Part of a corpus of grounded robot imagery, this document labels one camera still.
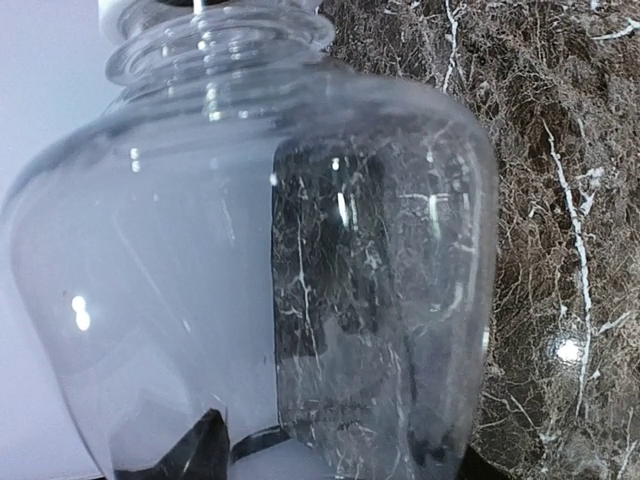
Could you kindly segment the clear plastic bottle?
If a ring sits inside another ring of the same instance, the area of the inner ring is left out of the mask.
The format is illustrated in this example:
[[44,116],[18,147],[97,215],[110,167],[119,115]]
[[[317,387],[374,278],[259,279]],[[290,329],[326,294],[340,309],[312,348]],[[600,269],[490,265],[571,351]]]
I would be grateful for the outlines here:
[[452,479],[487,348],[497,171],[473,114],[326,48],[313,1],[155,25],[3,209],[15,291],[101,474],[209,410],[228,479]]

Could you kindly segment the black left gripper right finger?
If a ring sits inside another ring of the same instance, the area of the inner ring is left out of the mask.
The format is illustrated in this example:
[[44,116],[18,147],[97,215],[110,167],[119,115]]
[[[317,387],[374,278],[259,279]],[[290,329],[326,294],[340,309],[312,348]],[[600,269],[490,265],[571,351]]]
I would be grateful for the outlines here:
[[503,480],[503,473],[469,445],[458,470],[457,480]]

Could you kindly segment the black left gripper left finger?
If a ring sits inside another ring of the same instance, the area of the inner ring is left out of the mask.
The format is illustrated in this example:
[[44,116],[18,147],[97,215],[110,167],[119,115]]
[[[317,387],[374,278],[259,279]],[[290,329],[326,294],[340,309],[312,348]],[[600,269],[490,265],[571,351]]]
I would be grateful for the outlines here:
[[120,480],[227,480],[230,441],[218,410],[209,409],[154,466],[116,470]]

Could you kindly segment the white pump bottle cap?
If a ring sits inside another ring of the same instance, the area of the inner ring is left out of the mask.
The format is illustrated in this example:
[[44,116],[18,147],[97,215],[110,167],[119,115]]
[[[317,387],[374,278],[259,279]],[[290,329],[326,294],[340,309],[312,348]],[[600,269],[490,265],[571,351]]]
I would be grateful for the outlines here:
[[99,0],[98,22],[101,33],[113,44],[121,45],[155,25],[228,4],[237,1]]

